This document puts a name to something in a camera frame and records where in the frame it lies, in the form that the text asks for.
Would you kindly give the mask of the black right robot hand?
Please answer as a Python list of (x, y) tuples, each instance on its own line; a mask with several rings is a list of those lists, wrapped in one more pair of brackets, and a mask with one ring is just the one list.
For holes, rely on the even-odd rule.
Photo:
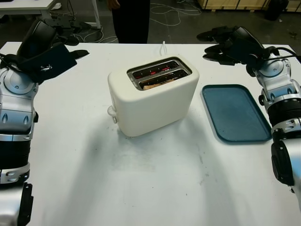
[(216, 45), (205, 50), (207, 54), (224, 54), (229, 57), (253, 54), (261, 56), (263, 45), (244, 27), (216, 27), (197, 35), (199, 41), (215, 41)]

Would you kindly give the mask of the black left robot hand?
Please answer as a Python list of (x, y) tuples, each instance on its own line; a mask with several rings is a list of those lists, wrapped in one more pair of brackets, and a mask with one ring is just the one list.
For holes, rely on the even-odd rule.
[(17, 55), (32, 58), (59, 43), (77, 46), (79, 40), (73, 34), (81, 30), (81, 25), (70, 19), (57, 17), (55, 19), (36, 20), (23, 39)]

